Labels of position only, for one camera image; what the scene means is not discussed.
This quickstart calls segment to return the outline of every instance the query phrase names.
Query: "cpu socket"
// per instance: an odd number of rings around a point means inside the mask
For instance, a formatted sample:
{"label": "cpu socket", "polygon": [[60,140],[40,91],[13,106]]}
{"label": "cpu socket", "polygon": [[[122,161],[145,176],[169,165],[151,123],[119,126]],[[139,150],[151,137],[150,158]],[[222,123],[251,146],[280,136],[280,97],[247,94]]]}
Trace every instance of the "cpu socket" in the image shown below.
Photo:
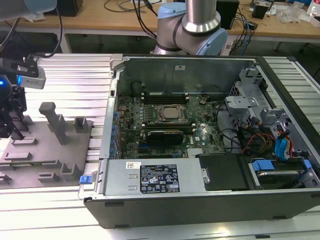
{"label": "cpu socket", "polygon": [[162,105],[157,107],[158,111],[158,122],[186,122],[184,107],[182,105]]}

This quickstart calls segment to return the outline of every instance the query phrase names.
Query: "motherboard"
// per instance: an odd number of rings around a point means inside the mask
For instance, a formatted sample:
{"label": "motherboard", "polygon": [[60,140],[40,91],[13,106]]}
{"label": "motherboard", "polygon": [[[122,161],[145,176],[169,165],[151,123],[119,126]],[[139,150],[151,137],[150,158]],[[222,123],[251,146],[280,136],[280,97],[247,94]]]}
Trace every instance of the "motherboard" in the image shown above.
{"label": "motherboard", "polygon": [[119,94],[117,111],[122,159],[194,158],[224,153],[214,122],[217,102],[190,95],[186,102],[157,101]]}

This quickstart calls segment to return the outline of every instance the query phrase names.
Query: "desk leg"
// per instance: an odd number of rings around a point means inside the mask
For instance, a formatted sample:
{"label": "desk leg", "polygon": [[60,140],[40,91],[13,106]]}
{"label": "desk leg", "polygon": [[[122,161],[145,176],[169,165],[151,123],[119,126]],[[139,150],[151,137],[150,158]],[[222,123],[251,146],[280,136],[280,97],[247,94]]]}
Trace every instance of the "desk leg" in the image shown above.
{"label": "desk leg", "polygon": [[61,47],[63,54],[72,54],[71,47],[70,47],[69,40],[68,40],[68,36],[65,33],[65,31],[63,31],[63,34],[62,34],[62,40],[61,40],[60,47]]}
{"label": "desk leg", "polygon": [[226,43],[221,50],[221,53],[220,53],[221,56],[229,56],[232,45],[234,44],[235,40],[237,40],[237,35],[228,35],[226,39]]}
{"label": "desk leg", "polygon": [[282,45],[282,41],[277,41],[276,42],[276,44],[274,45],[274,47],[273,47],[273,50],[274,51],[276,51],[276,52],[278,52],[279,51],[279,48],[281,47],[281,45]]}

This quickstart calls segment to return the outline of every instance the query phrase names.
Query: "workbench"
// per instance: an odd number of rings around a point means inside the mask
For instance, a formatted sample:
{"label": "workbench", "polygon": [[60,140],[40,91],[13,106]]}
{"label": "workbench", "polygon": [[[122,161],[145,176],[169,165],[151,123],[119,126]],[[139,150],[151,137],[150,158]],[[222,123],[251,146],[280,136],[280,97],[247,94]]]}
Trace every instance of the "workbench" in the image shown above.
{"label": "workbench", "polygon": [[[62,17],[63,36],[61,49],[63,53],[71,53],[68,34],[95,34],[95,35],[127,35],[146,36],[142,31],[135,12],[112,12],[104,8],[106,0],[83,0],[82,9],[76,17]],[[251,18],[249,6],[244,8],[250,0],[240,0],[239,8],[248,21],[258,24],[252,40],[274,41],[274,42],[301,42],[320,43],[320,28],[311,23],[301,21],[301,23],[280,23],[276,16],[265,16],[264,19]],[[133,9],[133,4],[127,2],[123,5]],[[157,12],[159,4],[154,5]],[[111,0],[107,7],[119,10],[116,0]],[[150,30],[157,31],[157,17],[149,10],[142,13],[142,19]],[[9,30],[9,27],[0,22],[0,30]],[[57,16],[46,15],[46,20],[34,23],[21,20],[17,31],[54,33],[59,35],[59,20]],[[228,30],[228,40],[222,55],[228,55],[230,44],[240,37],[243,26],[236,20],[232,29]]]}
{"label": "workbench", "polygon": [[[304,101],[317,100],[316,83],[302,67],[285,57],[265,57],[291,96],[320,131],[319,106],[308,107]],[[56,113],[64,119],[86,116],[93,121],[84,173],[98,169],[100,145],[112,75],[110,54],[56,54],[43,59],[46,72],[44,89],[26,88],[28,110],[33,121],[45,121],[39,113],[41,102],[55,102]],[[0,139],[0,154],[8,139]],[[90,195],[94,186],[85,189]],[[291,219],[219,222],[192,225],[103,229],[85,208],[79,186],[38,187],[0,190],[0,236],[6,239],[256,239],[270,235],[272,239],[313,240],[320,237],[320,207]]]}

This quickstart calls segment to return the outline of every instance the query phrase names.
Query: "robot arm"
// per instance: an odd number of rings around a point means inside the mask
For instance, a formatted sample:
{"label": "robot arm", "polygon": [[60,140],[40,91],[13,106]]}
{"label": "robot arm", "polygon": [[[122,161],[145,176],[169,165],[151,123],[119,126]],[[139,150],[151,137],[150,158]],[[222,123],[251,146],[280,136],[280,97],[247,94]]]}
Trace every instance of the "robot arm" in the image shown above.
{"label": "robot arm", "polygon": [[[0,44],[0,52],[15,32],[20,17],[53,10],[57,0],[0,0],[0,21],[17,18],[6,39]],[[11,85],[6,74],[17,75],[17,85]],[[28,131],[23,112],[27,110],[25,89],[43,89],[46,82],[44,70],[28,57],[24,61],[0,58],[0,138],[23,140],[20,131]]]}
{"label": "robot arm", "polygon": [[0,0],[0,21],[45,13],[56,6],[57,0]]}
{"label": "robot arm", "polygon": [[153,54],[217,55],[228,34],[220,28],[216,4],[217,0],[185,0],[162,5]]}

